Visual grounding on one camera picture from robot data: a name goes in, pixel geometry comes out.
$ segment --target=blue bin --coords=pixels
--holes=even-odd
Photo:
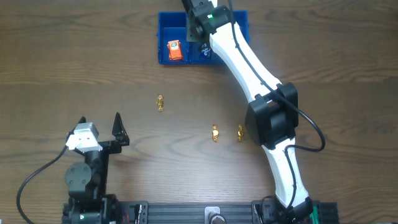
[[[241,27],[246,41],[250,42],[248,12],[234,11],[236,22]],[[162,65],[217,65],[224,64],[222,59],[212,53],[210,58],[200,58],[200,47],[203,43],[187,42],[187,13],[186,12],[159,12],[159,30],[157,55]],[[179,40],[181,43],[183,60],[170,61],[167,43]]]

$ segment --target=gold object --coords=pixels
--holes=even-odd
[[[217,142],[218,136],[220,133],[218,132],[217,125],[213,124],[213,141]]]
[[[241,125],[239,125],[239,131],[238,131],[238,141],[241,142],[243,138],[243,128]]]
[[[158,109],[157,109],[157,111],[159,111],[159,112],[162,112],[163,111],[163,105],[164,105],[164,103],[163,103],[163,96],[162,95],[160,95],[160,94],[158,94],[157,95],[157,102],[156,102],[156,105],[159,107]]]

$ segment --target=white robotic arm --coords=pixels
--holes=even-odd
[[[248,103],[254,101],[256,96],[266,96],[270,93],[268,88],[261,84],[258,77],[251,70],[249,65],[246,63],[239,50],[236,48],[236,44],[233,38],[231,23],[227,23],[216,30],[214,34],[210,34],[210,47],[214,53],[219,55],[223,61],[227,64],[229,69],[232,71],[235,78],[241,85]],[[239,46],[244,52],[247,59],[250,61],[252,66],[256,69],[257,73],[260,74],[263,80],[267,82],[272,89],[277,89],[277,84],[280,81],[271,75],[271,73],[262,65],[259,59],[256,57],[254,52],[245,41],[238,23],[235,23],[236,38]],[[276,196],[284,207],[287,207],[292,199],[293,194],[293,177],[289,169],[287,158],[285,157],[284,150],[288,145],[294,144],[295,139],[286,139],[275,145],[275,149],[268,149],[264,145],[262,148],[265,150],[269,164],[271,165],[272,173],[275,179],[276,185]],[[308,192],[305,190],[301,181],[299,167],[295,158],[295,149],[289,148],[289,158],[293,166],[293,170],[296,178],[296,195],[292,206],[295,207],[305,201],[308,197]]]

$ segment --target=cable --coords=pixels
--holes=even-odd
[[[45,168],[51,166],[54,162],[56,162],[57,160],[59,160],[61,158],[61,156],[65,153],[65,151],[68,149],[68,146],[65,146],[61,153],[52,161],[50,161],[48,164],[42,166],[41,168],[39,168],[37,171],[35,171],[33,174],[31,174],[28,178],[26,178],[26,180],[22,183],[22,185],[19,187],[18,193],[17,193],[17,208],[18,208],[18,212],[20,213],[20,215],[24,218],[24,220],[29,223],[29,224],[33,224],[33,222],[25,215],[24,211],[22,210],[21,207],[21,193],[22,190],[24,189],[24,187],[26,186],[26,184],[33,178],[35,177],[39,172],[42,172]]]
[[[252,66],[252,64],[250,63],[250,61],[248,60],[248,58],[245,56],[245,54],[243,53],[242,49],[239,46],[238,40],[236,38],[236,33],[235,33],[235,18],[233,15],[233,6],[232,6],[232,0],[228,0],[229,3],[229,10],[231,11],[231,25],[232,25],[232,34],[234,37],[234,41],[235,41],[235,45],[236,48],[239,50],[239,53],[242,55],[243,59],[246,61],[246,63],[248,64],[248,66],[250,67],[250,69],[253,71],[253,73],[257,76],[257,78],[261,81],[261,83],[268,88],[268,90],[277,98],[278,101],[283,102],[285,105],[287,105],[288,107],[292,108],[294,111],[296,111],[299,115],[301,115],[305,120],[307,120],[311,126],[315,129],[315,131],[318,133],[320,139],[321,139],[321,147],[319,148],[311,148],[311,147],[304,147],[304,146],[298,146],[295,144],[292,145],[288,145],[285,147],[285,157],[287,159],[287,162],[289,163],[289,167],[290,167],[290,171],[292,172],[292,177],[293,177],[293,196],[292,199],[290,200],[289,205],[287,206],[286,210],[287,211],[289,209],[289,207],[292,206],[295,195],[296,195],[296,178],[295,178],[295,174],[294,174],[294,170],[293,170],[293,166],[292,166],[292,162],[290,161],[289,155],[288,155],[288,149],[291,147],[297,148],[297,149],[302,149],[302,150],[306,150],[306,151],[310,151],[310,152],[320,152],[325,148],[325,137],[321,131],[321,129],[318,127],[318,125],[310,118],[308,117],[303,111],[301,111],[300,109],[298,109],[296,106],[294,106],[291,102],[289,102],[288,100],[286,100],[283,96],[279,95],[275,90],[273,90],[266,81],[264,81],[262,79],[262,77],[260,76],[260,74],[257,73],[256,69]],[[267,223],[267,224],[271,224],[276,222],[276,220]]]

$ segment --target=wood grain surface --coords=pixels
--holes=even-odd
[[[251,46],[327,138],[297,151],[312,199],[338,202],[341,223],[398,222],[398,1],[234,1]],[[179,0],[0,2],[0,219],[23,223],[20,184],[53,159],[81,116],[111,138],[120,112],[131,145],[109,162],[108,192],[149,202],[250,202],[274,194],[264,151],[236,139],[247,102],[228,69],[166,67],[157,14]],[[157,94],[165,96],[158,113]],[[211,140],[211,125],[220,130]],[[319,144],[300,120],[297,142]],[[22,207],[60,223],[67,152],[28,183]]]

